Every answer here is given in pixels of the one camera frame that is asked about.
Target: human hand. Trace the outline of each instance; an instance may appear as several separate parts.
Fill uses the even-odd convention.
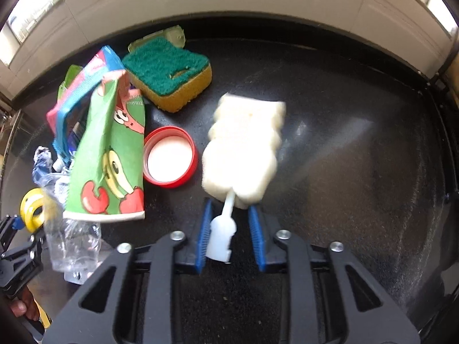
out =
[[[10,309],[13,314],[16,317],[25,315],[28,319],[38,320],[40,318],[40,311],[31,291],[27,287],[24,287],[18,298],[19,300],[10,302]]]

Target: sponge handle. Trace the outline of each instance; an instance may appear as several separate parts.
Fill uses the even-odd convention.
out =
[[[222,216],[231,217],[233,214],[234,200],[236,199],[236,194],[233,189],[230,189],[226,194],[225,204],[222,210]]]

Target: yellow sponge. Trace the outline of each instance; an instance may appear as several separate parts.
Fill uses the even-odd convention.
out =
[[[185,82],[176,91],[173,91],[167,96],[160,96],[156,94],[152,89],[148,88],[144,82],[142,82],[132,72],[128,71],[131,83],[142,91],[142,94],[151,100],[161,110],[168,112],[177,112],[184,105],[196,98],[204,89],[206,89],[212,81],[212,68],[210,64],[195,77]]]
[[[132,84],[157,107],[177,112],[212,81],[209,59],[156,38],[122,60]]]

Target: white wall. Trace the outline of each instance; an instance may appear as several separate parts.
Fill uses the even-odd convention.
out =
[[[361,36],[432,76],[452,42],[416,0],[62,0],[29,34],[3,82],[10,97],[52,65],[114,32],[198,12],[249,11],[308,19]]]

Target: cartoon character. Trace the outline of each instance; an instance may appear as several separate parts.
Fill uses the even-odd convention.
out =
[[[136,186],[132,188],[122,169],[121,161],[118,154],[110,148],[102,156],[102,170],[104,172],[105,182],[110,191],[117,198],[121,199],[119,204],[120,213],[134,213],[143,211],[143,190]],[[83,208],[94,215],[107,213],[110,198],[106,189],[102,186],[97,188],[93,180],[84,184],[81,190],[81,203]]]
[[[125,92],[124,95],[119,94],[116,97],[115,115],[113,115],[113,118],[117,123],[125,125],[130,130],[143,134],[144,126],[134,119],[128,112],[128,100],[137,96],[134,90],[135,89],[131,89],[129,92]]]
[[[116,105],[113,118],[115,121],[121,125],[124,125],[130,130],[143,134],[144,126],[140,124],[128,111],[127,103],[132,98],[138,98],[141,95],[139,89],[129,89],[131,83],[129,82],[129,76],[126,73],[126,70],[116,70],[107,72],[100,84],[100,87],[97,89],[97,93],[103,97],[105,94],[105,84],[112,80],[118,80],[118,89],[116,92]]]

